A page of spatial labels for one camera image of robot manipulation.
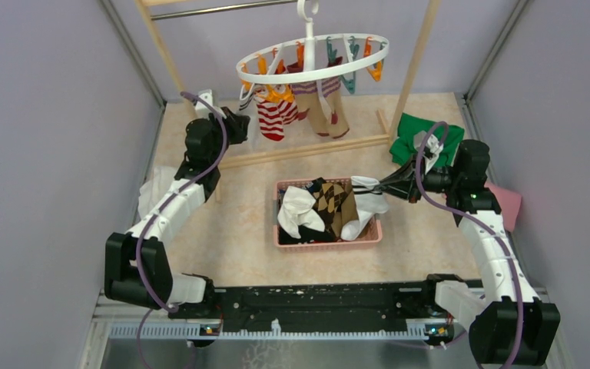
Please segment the white black sock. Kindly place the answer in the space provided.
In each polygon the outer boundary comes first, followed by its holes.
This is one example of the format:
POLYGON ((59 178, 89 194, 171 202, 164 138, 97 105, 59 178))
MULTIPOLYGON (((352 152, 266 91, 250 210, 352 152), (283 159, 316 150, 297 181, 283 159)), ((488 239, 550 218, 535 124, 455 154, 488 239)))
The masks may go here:
POLYGON ((364 176, 352 176, 350 179, 358 218, 343 226, 340 238, 344 241, 356 240, 375 214, 385 214, 389 210, 379 180, 364 176))
POLYGON ((254 101, 255 84, 243 85, 240 90, 238 111, 246 111, 254 101))

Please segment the red white striped sock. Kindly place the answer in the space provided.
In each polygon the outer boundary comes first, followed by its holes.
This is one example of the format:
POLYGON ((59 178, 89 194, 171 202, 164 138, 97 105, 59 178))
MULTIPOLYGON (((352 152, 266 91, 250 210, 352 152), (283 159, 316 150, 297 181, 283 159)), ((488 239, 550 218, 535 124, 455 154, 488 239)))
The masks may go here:
POLYGON ((254 103, 257 108, 260 133, 268 140, 282 141, 284 139, 283 117, 288 102, 284 100, 274 102, 255 95, 254 103))

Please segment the beige purple striped sock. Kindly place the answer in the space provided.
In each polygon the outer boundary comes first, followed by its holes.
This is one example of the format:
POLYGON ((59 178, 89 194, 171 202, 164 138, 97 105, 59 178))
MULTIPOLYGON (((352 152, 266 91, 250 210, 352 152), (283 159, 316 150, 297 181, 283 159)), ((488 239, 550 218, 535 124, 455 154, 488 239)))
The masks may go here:
POLYGON ((330 108, 330 117, 327 122, 328 133, 331 138, 342 138, 349 132, 350 126, 343 108, 340 77, 324 78, 320 81, 320 84, 322 96, 330 108))

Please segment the white round clip hanger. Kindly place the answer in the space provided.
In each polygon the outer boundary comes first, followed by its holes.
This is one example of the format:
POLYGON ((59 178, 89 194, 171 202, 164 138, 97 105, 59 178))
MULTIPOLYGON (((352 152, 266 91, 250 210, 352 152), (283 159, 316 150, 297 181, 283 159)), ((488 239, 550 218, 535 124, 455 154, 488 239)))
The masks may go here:
POLYGON ((298 1, 297 14, 304 22, 302 38, 272 45, 242 58, 236 64, 239 79, 246 84, 290 85, 304 81, 321 81, 339 76, 342 85, 353 94, 358 71, 366 71, 374 81, 380 81, 383 64, 389 54, 390 43, 380 35, 361 33, 314 33, 313 16, 318 12, 318 1, 298 1), (325 39, 330 36, 337 50, 337 65, 327 66, 325 39), (268 73, 260 75, 257 56, 262 55, 268 73))

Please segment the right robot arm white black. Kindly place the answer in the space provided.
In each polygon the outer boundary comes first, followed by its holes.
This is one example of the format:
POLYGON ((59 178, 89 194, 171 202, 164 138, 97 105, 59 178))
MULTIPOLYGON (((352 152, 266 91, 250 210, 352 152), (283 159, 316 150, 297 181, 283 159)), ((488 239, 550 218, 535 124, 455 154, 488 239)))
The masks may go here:
POLYGON ((446 202, 438 207, 453 215, 470 243, 484 297, 456 278, 439 280, 419 296, 422 311, 430 317, 450 313, 467 331, 478 364, 542 366, 561 315, 537 295, 509 244, 501 205, 485 186, 489 146, 467 139, 458 145, 452 165, 428 168, 426 161, 412 155, 375 189, 409 203, 428 192, 444 194, 446 202))

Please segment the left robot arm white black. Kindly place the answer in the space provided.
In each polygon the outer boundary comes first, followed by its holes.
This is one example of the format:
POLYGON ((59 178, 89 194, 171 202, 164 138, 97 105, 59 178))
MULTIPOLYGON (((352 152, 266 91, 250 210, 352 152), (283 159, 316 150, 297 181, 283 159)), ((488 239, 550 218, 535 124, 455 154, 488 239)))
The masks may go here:
POLYGON ((207 279, 195 274, 173 274, 166 247, 215 191, 224 152, 230 145, 247 140, 250 118, 227 107, 221 111, 187 124, 184 159, 165 195, 134 227, 107 239, 107 298, 167 311, 186 304, 201 318, 213 313, 216 298, 206 291, 207 279))

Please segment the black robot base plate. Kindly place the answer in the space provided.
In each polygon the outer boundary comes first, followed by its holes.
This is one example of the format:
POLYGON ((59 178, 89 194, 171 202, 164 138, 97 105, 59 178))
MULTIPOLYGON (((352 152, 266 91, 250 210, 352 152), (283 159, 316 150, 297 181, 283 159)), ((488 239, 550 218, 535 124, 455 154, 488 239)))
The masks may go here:
POLYGON ((434 301, 440 281, 455 274, 430 274, 423 281, 358 284, 214 287, 201 303, 182 304, 171 319, 212 319, 226 333, 267 332, 278 321, 285 333, 404 332, 412 319, 445 318, 434 301))

